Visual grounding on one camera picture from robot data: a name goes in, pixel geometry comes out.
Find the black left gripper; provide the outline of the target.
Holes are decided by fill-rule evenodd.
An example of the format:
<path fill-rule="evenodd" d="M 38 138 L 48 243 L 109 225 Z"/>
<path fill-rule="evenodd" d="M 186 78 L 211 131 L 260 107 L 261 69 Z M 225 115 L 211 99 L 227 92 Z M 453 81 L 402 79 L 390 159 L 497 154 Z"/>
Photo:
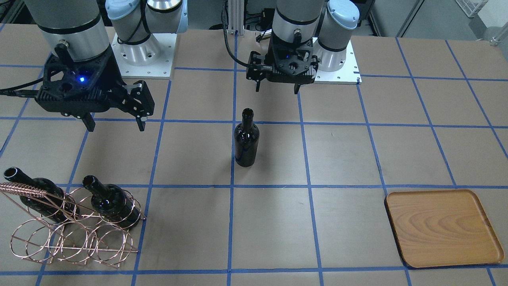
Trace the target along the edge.
<path fill-rule="evenodd" d="M 272 83 L 293 83 L 297 95 L 300 85 L 314 83 L 319 67 L 312 39 L 297 45 L 271 38 L 267 54 L 262 56 L 252 51 L 248 61 L 246 79 L 256 82 L 256 92 L 260 90 L 261 81 L 266 79 Z"/>

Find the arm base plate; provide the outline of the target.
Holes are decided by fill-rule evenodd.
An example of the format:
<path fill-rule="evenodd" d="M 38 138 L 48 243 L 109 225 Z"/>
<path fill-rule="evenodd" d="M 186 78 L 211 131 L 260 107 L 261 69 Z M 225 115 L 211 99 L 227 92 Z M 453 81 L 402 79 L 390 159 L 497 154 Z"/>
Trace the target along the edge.
<path fill-rule="evenodd" d="M 313 38 L 314 54 L 318 56 L 319 69 L 314 80 L 315 84 L 353 84 L 362 82 L 352 42 L 349 41 L 345 50 L 330 52 L 322 49 L 317 37 Z"/>
<path fill-rule="evenodd" d="M 119 44 L 117 34 L 112 49 L 122 78 L 171 79 L 177 34 L 152 34 L 139 45 Z"/>

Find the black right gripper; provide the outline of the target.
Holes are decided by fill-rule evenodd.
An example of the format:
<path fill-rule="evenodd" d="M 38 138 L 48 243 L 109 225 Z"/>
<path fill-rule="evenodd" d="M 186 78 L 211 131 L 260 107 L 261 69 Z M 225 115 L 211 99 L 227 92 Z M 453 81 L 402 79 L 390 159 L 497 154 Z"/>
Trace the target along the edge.
<path fill-rule="evenodd" d="M 55 55 L 44 66 L 43 85 L 36 103 L 48 112 L 81 116 L 88 132 L 96 122 L 91 113 L 118 108 L 136 117 L 139 131 L 144 131 L 146 117 L 154 113 L 154 100 L 143 80 L 127 85 L 111 51 L 70 68 Z"/>

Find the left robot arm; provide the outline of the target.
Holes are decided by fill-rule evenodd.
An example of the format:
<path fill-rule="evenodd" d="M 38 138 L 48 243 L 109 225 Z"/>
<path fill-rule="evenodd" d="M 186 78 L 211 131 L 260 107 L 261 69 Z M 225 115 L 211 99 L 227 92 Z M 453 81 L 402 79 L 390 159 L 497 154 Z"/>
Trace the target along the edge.
<path fill-rule="evenodd" d="M 265 54 L 251 51 L 246 78 L 294 85 L 361 83 L 351 36 L 360 12 L 350 0 L 278 0 Z"/>

